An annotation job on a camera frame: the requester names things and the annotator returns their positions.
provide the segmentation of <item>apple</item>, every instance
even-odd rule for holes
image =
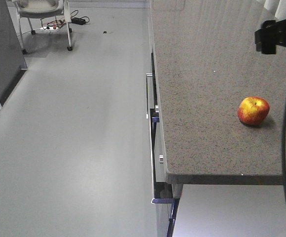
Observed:
[[[265,99],[260,97],[245,98],[237,111],[241,122],[248,125],[259,125],[268,115],[270,106]]]

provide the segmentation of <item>granite countertop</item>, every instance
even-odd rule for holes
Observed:
[[[281,184],[286,48],[254,44],[273,15],[255,0],[173,1],[151,8],[166,181]],[[237,117],[248,96],[270,104],[258,127]]]

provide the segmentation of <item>floor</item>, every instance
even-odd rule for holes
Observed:
[[[0,111],[0,237],[155,237],[147,10],[77,16],[71,52],[65,29],[25,33],[29,69]]]

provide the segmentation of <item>gray cabinet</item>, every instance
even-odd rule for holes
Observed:
[[[26,62],[5,0],[0,0],[0,104],[3,105],[18,83]]]

